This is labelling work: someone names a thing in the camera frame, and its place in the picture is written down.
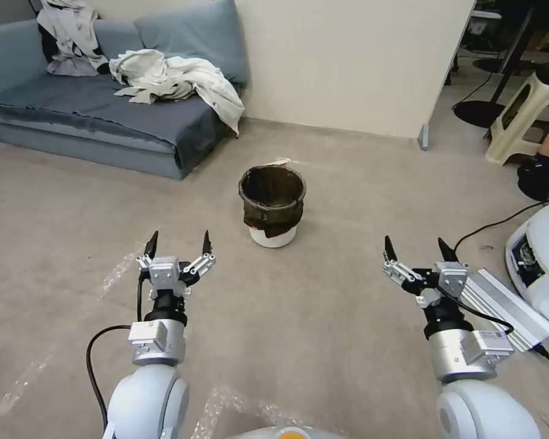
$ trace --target white bucket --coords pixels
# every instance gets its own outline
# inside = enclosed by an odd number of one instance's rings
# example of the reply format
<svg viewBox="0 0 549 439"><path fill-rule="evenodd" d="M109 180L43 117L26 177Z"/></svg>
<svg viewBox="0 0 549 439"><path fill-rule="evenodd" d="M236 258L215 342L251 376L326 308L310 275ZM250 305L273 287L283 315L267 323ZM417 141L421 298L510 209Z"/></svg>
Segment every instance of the white bucket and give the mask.
<svg viewBox="0 0 549 439"><path fill-rule="evenodd" d="M297 226L282 235L272 238L267 238L264 234L264 230L253 229L252 227L249 227L248 230L250 230L250 236L252 236L252 239L261 246L267 248L279 248L289 244L293 240L295 234L297 233Z"/></svg>

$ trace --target concrete floor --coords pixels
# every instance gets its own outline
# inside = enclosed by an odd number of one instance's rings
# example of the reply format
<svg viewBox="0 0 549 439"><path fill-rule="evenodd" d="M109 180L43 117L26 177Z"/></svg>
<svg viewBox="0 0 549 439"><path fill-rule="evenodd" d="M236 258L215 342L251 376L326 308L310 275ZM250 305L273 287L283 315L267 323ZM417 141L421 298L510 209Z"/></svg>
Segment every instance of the concrete floor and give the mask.
<svg viewBox="0 0 549 439"><path fill-rule="evenodd" d="M444 93L429 152L246 120L239 140L182 182L0 144L0 439L100 436L85 347L103 327L135 318L134 257L156 229L158 254L182 258L198 255L209 229L218 258L187 303L181 371L192 399L182 438L208 425L208 399L228 398L215 439L265 418L352 438L435 438L439 386L423 314L381 271L384 235L402 261L430 266L438 236L453 244L531 202L513 166L486 163L483 130L449 112L463 93ZM271 250L243 225L237 182L277 157L295 161L307 197L295 241ZM472 238L461 258L506 281L504 241L526 218ZM94 349L106 399L134 369L125 338L110 334ZM499 372L494 382L549 438L549 364L517 354Z"/></svg>

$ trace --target white cloth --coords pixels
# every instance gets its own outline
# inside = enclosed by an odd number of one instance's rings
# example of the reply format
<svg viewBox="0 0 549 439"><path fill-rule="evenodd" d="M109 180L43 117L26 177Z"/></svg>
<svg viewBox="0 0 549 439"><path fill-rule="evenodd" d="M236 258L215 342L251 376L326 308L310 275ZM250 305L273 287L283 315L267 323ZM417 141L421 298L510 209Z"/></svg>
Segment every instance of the white cloth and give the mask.
<svg viewBox="0 0 549 439"><path fill-rule="evenodd" d="M84 0L41 0L41 3L43 8L37 22L57 40L59 49L47 71L96 76L97 69L108 62L103 55L94 53L99 47L93 30L98 14Z"/></svg>
<svg viewBox="0 0 549 439"><path fill-rule="evenodd" d="M110 60L110 72L119 83L130 85L115 93L133 96L130 102L187 99L196 91L238 134L238 121L244 112L242 100L221 70L207 60L178 56L165 59L159 51L141 49Z"/></svg>

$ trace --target gray sofa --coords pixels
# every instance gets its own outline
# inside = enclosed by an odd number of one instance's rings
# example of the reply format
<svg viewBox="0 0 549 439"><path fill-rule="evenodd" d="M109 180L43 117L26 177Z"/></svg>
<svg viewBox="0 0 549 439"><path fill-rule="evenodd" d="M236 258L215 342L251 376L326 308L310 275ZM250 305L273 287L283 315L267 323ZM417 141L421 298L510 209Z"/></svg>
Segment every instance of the gray sofa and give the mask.
<svg viewBox="0 0 549 439"><path fill-rule="evenodd" d="M167 56L201 57L238 89L248 64L233 0L139 18L97 20L108 59L153 48ZM55 76L35 20L0 26L0 141L160 176L182 179L230 129L197 95L153 105L114 96L110 75Z"/></svg>

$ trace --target trash bin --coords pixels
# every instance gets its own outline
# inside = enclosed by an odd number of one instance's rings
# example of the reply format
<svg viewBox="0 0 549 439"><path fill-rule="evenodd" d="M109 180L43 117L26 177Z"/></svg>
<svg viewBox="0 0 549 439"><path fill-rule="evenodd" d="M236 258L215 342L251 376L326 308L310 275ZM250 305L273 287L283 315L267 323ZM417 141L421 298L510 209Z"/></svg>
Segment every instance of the trash bin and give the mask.
<svg viewBox="0 0 549 439"><path fill-rule="evenodd" d="M303 215L305 180L290 168L264 165L250 168L239 183L244 223L262 246L283 247L295 237Z"/></svg>

